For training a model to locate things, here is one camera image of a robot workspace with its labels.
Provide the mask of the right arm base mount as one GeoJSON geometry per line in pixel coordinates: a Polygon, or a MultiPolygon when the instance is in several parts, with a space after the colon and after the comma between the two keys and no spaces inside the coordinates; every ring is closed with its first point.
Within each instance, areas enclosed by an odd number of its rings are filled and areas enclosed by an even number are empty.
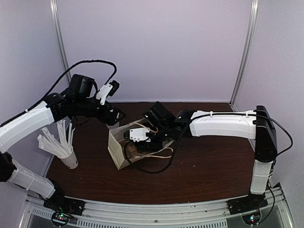
{"type": "Polygon", "coordinates": [[[266,195],[249,194],[245,197],[230,199],[227,201],[230,215],[241,214],[246,225],[257,225],[261,220],[262,207],[268,205],[266,195]]]}

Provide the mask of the brown paper bag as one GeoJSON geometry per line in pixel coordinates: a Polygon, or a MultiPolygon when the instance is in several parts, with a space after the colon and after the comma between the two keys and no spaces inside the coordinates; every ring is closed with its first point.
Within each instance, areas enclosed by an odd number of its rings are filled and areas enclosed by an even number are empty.
{"type": "Polygon", "coordinates": [[[118,170],[148,157],[159,159],[170,158],[170,156],[159,156],[158,153],[161,153],[166,149],[173,151],[173,148],[171,147],[173,140],[160,142],[160,145],[157,145],[155,149],[145,149],[143,147],[144,141],[134,141],[133,139],[124,138],[124,133],[126,131],[135,131],[140,127],[149,128],[148,121],[140,119],[123,126],[118,126],[116,124],[115,128],[109,130],[108,151],[118,170]]]}

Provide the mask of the cardboard cup carrier tray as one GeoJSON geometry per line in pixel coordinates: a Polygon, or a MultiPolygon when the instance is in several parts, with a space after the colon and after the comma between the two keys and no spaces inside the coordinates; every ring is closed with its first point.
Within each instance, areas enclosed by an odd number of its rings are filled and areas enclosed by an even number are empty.
{"type": "Polygon", "coordinates": [[[141,156],[133,144],[130,144],[126,147],[126,154],[129,159],[135,159],[141,156]]]}

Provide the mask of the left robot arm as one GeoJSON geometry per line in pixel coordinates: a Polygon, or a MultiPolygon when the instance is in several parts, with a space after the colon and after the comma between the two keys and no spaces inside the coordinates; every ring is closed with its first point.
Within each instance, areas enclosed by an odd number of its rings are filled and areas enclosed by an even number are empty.
{"type": "Polygon", "coordinates": [[[84,116],[96,118],[113,126],[125,118],[125,113],[106,101],[113,96],[120,84],[113,80],[101,88],[94,79],[74,74],[68,88],[62,93],[47,95],[33,109],[0,127],[0,180],[11,182],[33,191],[49,202],[58,211],[68,207],[68,200],[60,194],[60,187],[52,181],[21,166],[8,150],[21,139],[66,117],[84,116]]]}

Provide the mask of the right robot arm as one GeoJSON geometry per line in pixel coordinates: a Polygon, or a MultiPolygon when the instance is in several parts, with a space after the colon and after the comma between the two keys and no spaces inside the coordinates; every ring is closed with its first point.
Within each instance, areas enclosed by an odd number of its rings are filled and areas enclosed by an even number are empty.
{"type": "Polygon", "coordinates": [[[160,102],[143,114],[158,131],[155,139],[163,142],[201,136],[231,136],[255,140],[255,155],[249,195],[244,198],[246,209],[254,209],[265,197],[271,168],[278,156],[274,120],[267,109],[258,105],[244,112],[205,112],[182,110],[174,115],[160,102]]]}

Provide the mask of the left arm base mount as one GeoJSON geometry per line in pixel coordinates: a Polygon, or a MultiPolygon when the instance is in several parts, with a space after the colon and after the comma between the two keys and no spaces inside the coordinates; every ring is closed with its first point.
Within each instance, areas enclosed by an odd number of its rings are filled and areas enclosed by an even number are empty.
{"type": "Polygon", "coordinates": [[[85,208],[85,202],[79,199],[72,199],[59,196],[57,199],[52,197],[50,199],[43,200],[43,206],[48,209],[52,209],[54,212],[51,215],[51,222],[55,227],[63,227],[69,222],[76,222],[76,216],[81,216],[85,208]]]}

